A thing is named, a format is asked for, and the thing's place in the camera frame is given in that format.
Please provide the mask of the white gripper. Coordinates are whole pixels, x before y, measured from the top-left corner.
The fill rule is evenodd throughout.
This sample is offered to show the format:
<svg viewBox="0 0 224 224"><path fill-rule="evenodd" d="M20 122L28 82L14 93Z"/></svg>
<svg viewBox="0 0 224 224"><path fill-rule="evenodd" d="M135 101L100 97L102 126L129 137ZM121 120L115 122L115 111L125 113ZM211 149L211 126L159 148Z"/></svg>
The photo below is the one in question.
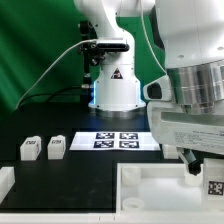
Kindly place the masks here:
<svg viewBox="0 0 224 224"><path fill-rule="evenodd" d="M201 172L200 162L190 149L224 155L223 101L215 104L214 113L200 115L184 113L171 102L151 101L147 116L157 143L182 147L178 156L189 174L197 176Z"/></svg>

